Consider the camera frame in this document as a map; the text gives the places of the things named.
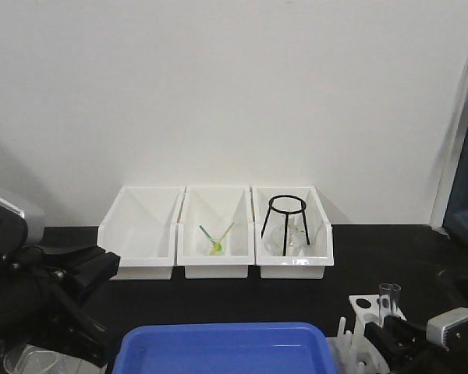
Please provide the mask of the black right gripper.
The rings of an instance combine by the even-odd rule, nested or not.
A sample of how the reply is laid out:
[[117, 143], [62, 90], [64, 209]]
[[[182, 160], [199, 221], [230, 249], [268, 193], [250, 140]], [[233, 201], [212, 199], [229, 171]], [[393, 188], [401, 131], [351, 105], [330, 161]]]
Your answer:
[[[391, 371], [402, 366], [405, 347], [413, 339], [413, 328], [398, 316], [386, 316], [384, 329], [374, 322], [365, 325], [365, 337], [375, 346]], [[468, 353], [451, 353], [428, 343], [414, 358], [397, 373], [468, 373]]]

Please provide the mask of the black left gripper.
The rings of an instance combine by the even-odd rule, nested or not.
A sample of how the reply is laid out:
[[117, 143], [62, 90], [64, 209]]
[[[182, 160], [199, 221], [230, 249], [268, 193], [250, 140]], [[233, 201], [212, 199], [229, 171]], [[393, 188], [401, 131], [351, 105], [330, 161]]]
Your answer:
[[96, 245], [23, 246], [0, 253], [0, 345], [32, 344], [108, 362], [108, 329], [83, 304], [119, 270], [120, 256]]

